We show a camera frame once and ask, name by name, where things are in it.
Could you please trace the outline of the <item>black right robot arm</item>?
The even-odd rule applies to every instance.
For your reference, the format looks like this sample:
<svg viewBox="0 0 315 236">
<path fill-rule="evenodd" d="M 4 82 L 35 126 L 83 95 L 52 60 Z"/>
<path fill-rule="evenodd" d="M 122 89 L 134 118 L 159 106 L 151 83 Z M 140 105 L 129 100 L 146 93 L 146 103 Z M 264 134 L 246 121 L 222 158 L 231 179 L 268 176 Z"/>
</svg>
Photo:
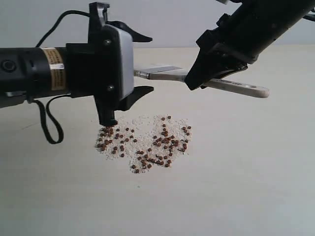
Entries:
<svg viewBox="0 0 315 236">
<path fill-rule="evenodd" d="M 259 54 L 305 17 L 313 0 L 243 0 L 236 11 L 223 14 L 215 29 L 197 39 L 197 58 L 185 77 L 190 90 L 211 79 L 244 71 Z"/>
</svg>

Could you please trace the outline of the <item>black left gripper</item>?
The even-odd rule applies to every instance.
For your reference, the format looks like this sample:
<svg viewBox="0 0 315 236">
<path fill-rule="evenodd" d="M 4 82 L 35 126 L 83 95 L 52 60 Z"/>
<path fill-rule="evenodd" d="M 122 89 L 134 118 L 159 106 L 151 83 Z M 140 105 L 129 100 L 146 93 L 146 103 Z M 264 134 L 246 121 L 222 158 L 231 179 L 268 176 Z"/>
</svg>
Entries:
<svg viewBox="0 0 315 236">
<path fill-rule="evenodd" d="M 129 110 L 140 98 L 154 91 L 151 86 L 138 86 L 122 100 L 123 57 L 117 28 L 129 33 L 133 41 L 153 39 L 134 31 L 124 22 L 108 21 L 109 7 L 108 3 L 90 3 L 88 42 L 66 44 L 71 96 L 93 96 L 100 124 L 117 124 L 115 111 L 118 106 L 119 110 Z"/>
</svg>

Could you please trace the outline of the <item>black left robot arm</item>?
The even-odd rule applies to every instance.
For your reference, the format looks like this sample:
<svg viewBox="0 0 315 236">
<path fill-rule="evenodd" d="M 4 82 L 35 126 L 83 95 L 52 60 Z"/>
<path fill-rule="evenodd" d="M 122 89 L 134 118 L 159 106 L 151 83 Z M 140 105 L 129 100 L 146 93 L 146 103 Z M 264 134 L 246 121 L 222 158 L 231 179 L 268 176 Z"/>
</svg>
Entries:
<svg viewBox="0 0 315 236">
<path fill-rule="evenodd" d="M 120 21 L 109 21 L 108 3 L 92 2 L 88 41 L 64 47 L 2 48 L 0 105 L 68 94 L 93 96 L 99 123 L 113 126 L 116 111 L 127 111 L 153 90 L 134 86 L 133 45 L 151 38 Z"/>
</svg>

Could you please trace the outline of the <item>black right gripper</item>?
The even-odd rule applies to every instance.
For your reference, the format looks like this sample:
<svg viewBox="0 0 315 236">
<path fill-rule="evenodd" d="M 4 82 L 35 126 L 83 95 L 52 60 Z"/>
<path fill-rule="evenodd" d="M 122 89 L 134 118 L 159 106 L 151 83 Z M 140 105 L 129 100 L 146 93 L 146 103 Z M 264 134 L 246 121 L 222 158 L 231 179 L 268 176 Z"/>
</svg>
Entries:
<svg viewBox="0 0 315 236">
<path fill-rule="evenodd" d="M 239 47 L 243 41 L 231 35 L 234 24 L 230 23 L 230 17 L 224 13 L 215 29 L 205 30 L 196 40 L 200 50 L 185 77 L 190 90 L 199 88 L 211 79 L 222 79 L 246 70 L 248 64 L 256 62 L 258 56 L 241 50 Z"/>
</svg>

